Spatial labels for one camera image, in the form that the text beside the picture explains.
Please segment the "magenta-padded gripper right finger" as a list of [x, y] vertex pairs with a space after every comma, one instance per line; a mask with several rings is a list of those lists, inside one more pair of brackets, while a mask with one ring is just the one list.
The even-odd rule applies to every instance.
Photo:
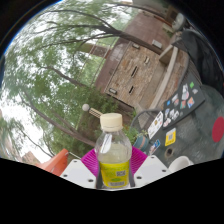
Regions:
[[155, 156], [147, 156], [132, 148], [130, 159], [130, 187], [139, 188], [170, 174], [169, 169]]

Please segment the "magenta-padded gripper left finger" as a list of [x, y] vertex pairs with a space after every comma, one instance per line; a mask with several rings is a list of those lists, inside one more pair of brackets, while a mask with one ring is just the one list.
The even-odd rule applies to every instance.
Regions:
[[90, 150], [81, 159], [73, 159], [61, 177], [84, 188], [95, 189], [99, 174], [99, 164], [94, 150]]

